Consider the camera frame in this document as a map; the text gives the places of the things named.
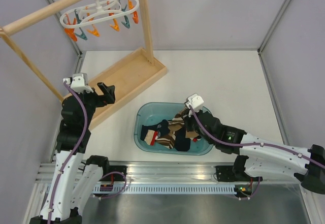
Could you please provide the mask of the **brown striped sock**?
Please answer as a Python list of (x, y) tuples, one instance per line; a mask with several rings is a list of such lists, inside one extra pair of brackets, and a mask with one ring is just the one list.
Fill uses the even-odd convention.
[(184, 107), (174, 116), (172, 120), (168, 121), (168, 128), (170, 131), (176, 133), (180, 129), (185, 129), (184, 116), (186, 113), (189, 113), (189, 109), (187, 107)]
[(158, 143), (167, 149), (173, 149), (176, 143), (176, 135), (173, 131), (170, 131), (168, 134), (157, 138), (155, 143)]

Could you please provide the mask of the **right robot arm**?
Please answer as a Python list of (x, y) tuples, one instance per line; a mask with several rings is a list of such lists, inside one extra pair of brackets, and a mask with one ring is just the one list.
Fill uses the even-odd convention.
[(317, 194), (324, 194), (324, 148), (274, 143), (255, 137), (245, 130), (222, 124), (209, 112), (186, 108), (181, 116), (186, 129), (225, 154), (236, 155), (232, 175), (237, 180), (294, 179)]

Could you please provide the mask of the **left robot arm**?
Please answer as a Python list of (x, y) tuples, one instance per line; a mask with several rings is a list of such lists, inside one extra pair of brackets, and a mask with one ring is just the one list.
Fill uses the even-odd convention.
[(57, 135), (55, 171), (47, 199), (38, 216), (30, 223), (81, 223), (85, 205), (97, 182), (111, 176), (106, 156), (91, 156), (85, 163), (82, 176), (76, 176), (91, 136), (89, 126), (97, 108), (115, 103), (115, 86), (97, 84), (102, 94), (85, 82), (74, 86), (72, 79), (64, 86), (70, 92), (61, 104), (59, 133)]

